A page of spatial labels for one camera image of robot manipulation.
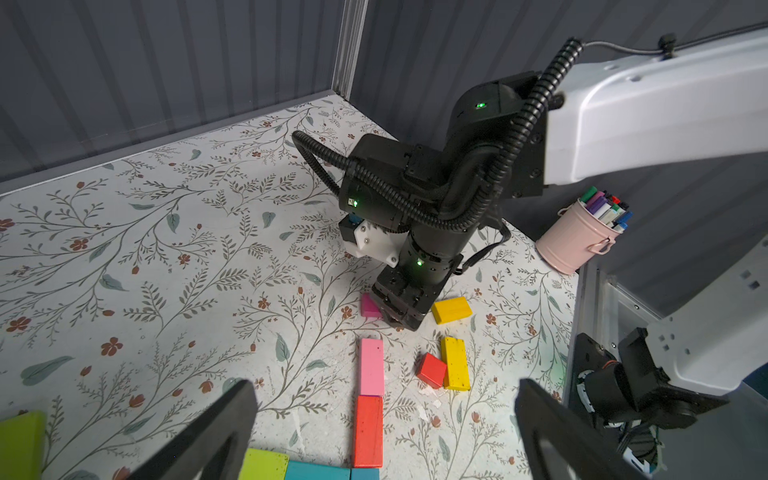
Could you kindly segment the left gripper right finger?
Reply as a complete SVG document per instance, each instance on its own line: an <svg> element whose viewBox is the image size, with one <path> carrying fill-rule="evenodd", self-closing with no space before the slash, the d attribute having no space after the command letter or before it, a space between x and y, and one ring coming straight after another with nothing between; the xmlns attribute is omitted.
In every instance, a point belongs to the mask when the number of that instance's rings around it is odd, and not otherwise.
<svg viewBox="0 0 768 480"><path fill-rule="evenodd" d="M519 382L515 416L534 479L642 479L595 430L531 379Z"/></svg>

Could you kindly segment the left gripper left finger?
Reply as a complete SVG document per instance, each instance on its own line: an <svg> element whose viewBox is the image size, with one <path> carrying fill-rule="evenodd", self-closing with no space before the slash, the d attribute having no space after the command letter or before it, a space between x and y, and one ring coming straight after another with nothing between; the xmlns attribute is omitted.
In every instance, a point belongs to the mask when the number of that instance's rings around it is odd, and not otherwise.
<svg viewBox="0 0 768 480"><path fill-rule="evenodd" d="M236 479L257 412L253 384L238 381L129 477Z"/></svg>

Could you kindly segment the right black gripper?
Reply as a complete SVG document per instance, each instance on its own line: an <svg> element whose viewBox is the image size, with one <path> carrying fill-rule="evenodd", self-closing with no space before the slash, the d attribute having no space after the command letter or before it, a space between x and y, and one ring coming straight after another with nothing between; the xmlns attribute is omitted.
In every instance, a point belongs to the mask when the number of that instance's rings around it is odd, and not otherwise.
<svg viewBox="0 0 768 480"><path fill-rule="evenodd" d="M459 266L463 232L432 229L401 212L356 174L371 171L403 196L435 215L447 181L440 152L373 134L364 135L350 159L357 165L343 177L339 206L350 218L343 237L385 267L371 297L393 327L416 331Z"/></svg>

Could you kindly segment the lime green block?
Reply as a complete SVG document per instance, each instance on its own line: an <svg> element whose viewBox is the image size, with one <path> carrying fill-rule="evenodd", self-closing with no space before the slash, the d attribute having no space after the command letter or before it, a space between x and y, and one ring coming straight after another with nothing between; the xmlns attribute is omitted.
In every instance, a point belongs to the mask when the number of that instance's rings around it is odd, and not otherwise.
<svg viewBox="0 0 768 480"><path fill-rule="evenodd" d="M284 480L290 462L286 454L249 448L242 463L239 480Z"/></svg>
<svg viewBox="0 0 768 480"><path fill-rule="evenodd" d="M30 411L1 422L1 480L40 479L46 415Z"/></svg>

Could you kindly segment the teal rectangular block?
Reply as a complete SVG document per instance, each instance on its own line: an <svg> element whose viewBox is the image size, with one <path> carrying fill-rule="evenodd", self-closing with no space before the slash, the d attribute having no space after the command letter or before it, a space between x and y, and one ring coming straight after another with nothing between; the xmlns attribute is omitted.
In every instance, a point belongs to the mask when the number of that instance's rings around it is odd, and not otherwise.
<svg viewBox="0 0 768 480"><path fill-rule="evenodd" d="M348 468L320 465L291 460L288 463L285 480L349 480Z"/></svg>

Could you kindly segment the magenta block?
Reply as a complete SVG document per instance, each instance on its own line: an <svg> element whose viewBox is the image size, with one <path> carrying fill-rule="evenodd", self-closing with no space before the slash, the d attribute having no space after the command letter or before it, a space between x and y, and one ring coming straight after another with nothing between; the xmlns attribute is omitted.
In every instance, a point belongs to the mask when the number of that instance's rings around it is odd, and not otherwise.
<svg viewBox="0 0 768 480"><path fill-rule="evenodd" d="M366 319L380 319L382 313L372 300L369 293L363 293L360 298L360 313Z"/></svg>

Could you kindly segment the yellow block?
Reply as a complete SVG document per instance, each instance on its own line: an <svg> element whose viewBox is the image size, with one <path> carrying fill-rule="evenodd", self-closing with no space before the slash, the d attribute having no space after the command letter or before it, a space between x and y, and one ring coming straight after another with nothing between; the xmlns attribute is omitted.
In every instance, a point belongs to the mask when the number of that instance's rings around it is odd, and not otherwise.
<svg viewBox="0 0 768 480"><path fill-rule="evenodd" d="M442 338L441 357L446 364L443 386L454 391L469 391L471 382L465 342L453 337Z"/></svg>
<svg viewBox="0 0 768 480"><path fill-rule="evenodd" d="M432 305L431 312L437 325L463 320L473 315L469 301L465 297L437 301Z"/></svg>

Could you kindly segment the small teal cube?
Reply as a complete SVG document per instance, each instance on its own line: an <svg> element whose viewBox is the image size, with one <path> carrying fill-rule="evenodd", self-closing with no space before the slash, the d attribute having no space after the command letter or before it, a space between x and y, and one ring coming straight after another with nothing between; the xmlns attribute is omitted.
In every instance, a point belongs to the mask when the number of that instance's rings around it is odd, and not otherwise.
<svg viewBox="0 0 768 480"><path fill-rule="evenodd" d="M380 480L380 470L376 468L353 468L350 480Z"/></svg>

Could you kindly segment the red block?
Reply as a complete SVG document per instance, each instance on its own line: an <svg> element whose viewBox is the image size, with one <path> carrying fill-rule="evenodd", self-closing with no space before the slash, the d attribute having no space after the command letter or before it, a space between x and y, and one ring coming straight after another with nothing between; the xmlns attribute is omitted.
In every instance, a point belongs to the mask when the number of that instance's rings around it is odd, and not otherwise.
<svg viewBox="0 0 768 480"><path fill-rule="evenodd" d="M356 402L353 466L383 466L383 399L360 395Z"/></svg>

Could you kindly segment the pink block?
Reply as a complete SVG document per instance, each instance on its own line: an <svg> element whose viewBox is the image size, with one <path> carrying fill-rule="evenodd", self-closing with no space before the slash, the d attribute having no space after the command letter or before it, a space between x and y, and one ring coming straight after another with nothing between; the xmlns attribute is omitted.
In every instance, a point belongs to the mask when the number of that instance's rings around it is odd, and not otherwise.
<svg viewBox="0 0 768 480"><path fill-rule="evenodd" d="M384 397L384 346L378 339L363 338L360 342L359 394Z"/></svg>

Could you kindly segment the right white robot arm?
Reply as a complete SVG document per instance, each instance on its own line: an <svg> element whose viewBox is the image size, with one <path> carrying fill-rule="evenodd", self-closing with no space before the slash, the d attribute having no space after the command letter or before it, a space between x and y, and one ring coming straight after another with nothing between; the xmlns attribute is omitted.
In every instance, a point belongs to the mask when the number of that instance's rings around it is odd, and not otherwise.
<svg viewBox="0 0 768 480"><path fill-rule="evenodd" d="M571 39L540 73L475 86L456 102L435 151L365 135L338 195L348 251L384 264L371 297L384 319L417 330L447 281L474 264L463 248L502 229L505 198L637 167L767 149L767 33L628 50L579 64ZM681 429L724 405L767 361L767 247L758 244L616 354L577 339L582 414L605 426Z"/></svg>

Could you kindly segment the small red cube right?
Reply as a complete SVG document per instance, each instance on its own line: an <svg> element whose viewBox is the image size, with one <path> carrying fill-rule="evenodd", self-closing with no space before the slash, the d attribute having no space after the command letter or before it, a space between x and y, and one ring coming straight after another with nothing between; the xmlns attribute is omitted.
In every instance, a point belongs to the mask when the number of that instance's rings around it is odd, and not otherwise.
<svg viewBox="0 0 768 480"><path fill-rule="evenodd" d="M416 376L433 389L441 389L447 373L447 365L436 356L425 353L417 366Z"/></svg>

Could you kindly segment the pink marker cup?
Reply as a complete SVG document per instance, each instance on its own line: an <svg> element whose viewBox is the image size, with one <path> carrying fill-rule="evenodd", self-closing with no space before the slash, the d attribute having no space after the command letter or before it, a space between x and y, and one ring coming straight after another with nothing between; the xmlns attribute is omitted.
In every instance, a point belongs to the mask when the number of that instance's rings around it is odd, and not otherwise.
<svg viewBox="0 0 768 480"><path fill-rule="evenodd" d="M626 203L592 186L558 212L557 221L535 242L536 252L556 271L574 274L610 251L632 215Z"/></svg>

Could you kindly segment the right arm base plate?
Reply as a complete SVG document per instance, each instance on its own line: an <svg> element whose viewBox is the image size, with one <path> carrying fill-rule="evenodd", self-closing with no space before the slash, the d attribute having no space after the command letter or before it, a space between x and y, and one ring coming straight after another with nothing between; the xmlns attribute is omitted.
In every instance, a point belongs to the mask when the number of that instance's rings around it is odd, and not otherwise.
<svg viewBox="0 0 768 480"><path fill-rule="evenodd" d="M622 388L622 365L586 333L574 337L566 405L588 427L618 432L628 406Z"/></svg>

